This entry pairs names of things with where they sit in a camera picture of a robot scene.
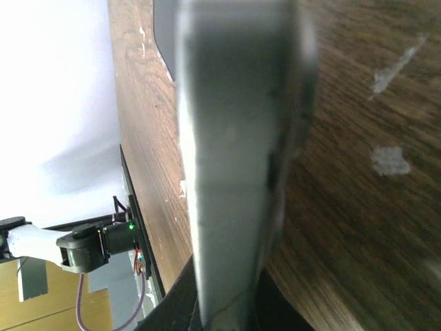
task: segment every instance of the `white paint stain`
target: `white paint stain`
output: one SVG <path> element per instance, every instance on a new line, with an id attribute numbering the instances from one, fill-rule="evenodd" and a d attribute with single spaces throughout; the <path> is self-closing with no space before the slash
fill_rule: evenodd
<path id="1" fill-rule="evenodd" d="M 147 293 L 145 295 L 152 300 L 154 307 L 156 307 L 159 304 L 158 299 L 157 299 L 158 295 L 156 293 L 155 287 L 152 284 L 151 277 L 147 280 Z"/>
<path id="2" fill-rule="evenodd" d="M 180 181 L 179 186 L 181 187 L 182 194 L 179 196 L 180 198 L 185 198 L 187 196 L 187 184 L 185 181 Z"/>
<path id="3" fill-rule="evenodd" d="M 373 83 L 373 95 L 369 98 L 372 100 L 376 95 L 380 94 L 384 90 L 386 90 L 387 86 L 391 83 L 392 79 L 407 65 L 412 57 L 416 54 L 416 52 L 421 48 L 421 46 L 426 42 L 427 37 L 420 37 L 420 42 L 418 45 L 410 47 L 404 52 L 404 54 L 400 57 L 398 62 L 394 63 L 392 66 L 377 70 L 374 74 L 375 82 Z"/>
<path id="4" fill-rule="evenodd" d="M 145 42 L 145 31 L 142 26 L 139 27 L 139 33 L 143 35 L 143 42 Z"/>
<path id="5" fill-rule="evenodd" d="M 161 55 L 161 52 L 159 52 L 158 49 L 156 49 L 156 55 L 158 56 L 159 61 L 161 61 L 162 65 L 165 68 L 165 73 L 167 75 L 168 80 L 170 81 L 170 83 L 173 83 L 173 78 L 172 78 L 170 72 L 168 71 L 167 65 L 165 64 L 165 61 L 164 61 L 163 56 Z"/>
<path id="6" fill-rule="evenodd" d="M 380 176 L 409 174 L 411 166 L 404 160 L 401 147 L 377 147 L 371 155 L 373 168 Z"/>

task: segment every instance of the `wire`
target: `wire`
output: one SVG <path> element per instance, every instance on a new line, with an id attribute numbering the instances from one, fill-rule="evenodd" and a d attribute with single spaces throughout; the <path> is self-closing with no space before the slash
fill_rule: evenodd
<path id="1" fill-rule="evenodd" d="M 28 259 L 29 259 L 29 257 L 25 257 L 24 260 L 23 260 L 23 262 L 20 263 L 20 266 L 19 266 L 19 268 L 17 269 L 17 277 L 19 276 L 19 272 L 20 272 L 20 270 L 21 270 L 21 267 L 24 266 L 24 264 L 26 263 L 26 261 L 27 261 Z"/>
<path id="2" fill-rule="evenodd" d="M 133 260 L 133 272 L 136 272 L 137 274 L 141 273 L 141 268 L 142 268 L 142 264 L 141 264 L 141 251 L 139 250 L 139 248 L 135 247 L 135 258 Z"/>
<path id="3" fill-rule="evenodd" d="M 133 313 L 133 315 L 128 319 L 127 322 L 125 322 L 122 326 L 113 329 L 112 331 L 121 331 L 123 329 L 125 329 L 126 327 L 128 327 L 129 324 L 131 324 L 131 322 L 133 322 L 133 320 L 136 318 L 136 316 L 139 313 L 139 310 L 141 309 L 143 302 L 144 302 L 144 296 L 145 296 L 145 277 L 144 274 L 141 271 L 140 274 L 142 280 L 143 280 L 143 288 L 141 290 L 141 298 L 139 299 L 139 303 L 138 306 L 135 309 L 135 312 Z M 78 293 L 76 295 L 76 309 L 75 309 L 75 313 L 76 313 L 76 322 L 78 323 L 78 326 L 80 327 L 80 329 L 82 331 L 91 331 L 89 330 L 83 323 L 83 320 L 81 318 L 81 293 L 83 292 L 83 284 L 84 284 L 84 274 L 80 274 L 80 281 L 78 284 Z"/>
<path id="4" fill-rule="evenodd" d="M 113 204 L 115 208 L 116 217 L 119 215 L 119 208 L 121 208 L 124 212 L 127 212 L 127 208 L 118 200 L 116 195 L 113 196 Z"/>

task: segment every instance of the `robotic arm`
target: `robotic arm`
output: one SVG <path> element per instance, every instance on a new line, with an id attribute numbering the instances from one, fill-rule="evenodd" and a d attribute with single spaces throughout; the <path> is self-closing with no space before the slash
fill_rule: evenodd
<path id="1" fill-rule="evenodd" d="M 37 228 L 24 217 L 0 221 L 0 261 L 34 257 L 69 272 L 87 273 L 108 263 L 111 255 L 137 245 L 138 234 L 130 222 L 85 224 L 59 232 Z"/>

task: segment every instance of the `black mount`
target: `black mount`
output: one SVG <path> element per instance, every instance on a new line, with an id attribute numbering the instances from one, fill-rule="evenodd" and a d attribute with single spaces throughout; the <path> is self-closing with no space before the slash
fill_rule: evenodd
<path id="1" fill-rule="evenodd" d="M 111 255 L 138 247 L 134 224 L 84 224 L 57 239 L 61 249 L 63 270 L 75 273 L 91 272 L 109 262 Z"/>
<path id="2" fill-rule="evenodd" d="M 3 262 L 3 260 L 7 261 L 12 258 L 8 247 L 8 232 L 26 224 L 31 223 L 27 222 L 23 216 L 11 217 L 10 219 L 0 221 L 0 263 Z"/>

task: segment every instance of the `wood grain surface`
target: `wood grain surface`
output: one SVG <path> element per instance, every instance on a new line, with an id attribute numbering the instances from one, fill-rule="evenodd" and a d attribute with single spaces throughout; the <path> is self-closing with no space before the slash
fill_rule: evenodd
<path id="1" fill-rule="evenodd" d="M 320 48 L 316 118 L 291 169 L 271 275 L 317 330 L 439 330 L 440 3 L 303 2 Z M 123 151 L 168 290 L 191 241 L 174 86 L 152 8 L 109 0 Z M 374 95 L 376 73 L 395 71 Z M 401 148 L 408 173 L 380 175 L 377 148 Z"/>
<path id="2" fill-rule="evenodd" d="M 79 276 L 46 261 L 49 292 L 19 302 L 17 261 L 0 264 L 0 331 L 14 330 L 78 330 L 75 317 Z M 85 278 L 88 288 L 88 277 Z M 107 289 L 88 293 L 81 299 L 83 321 L 91 330 L 111 330 Z"/>

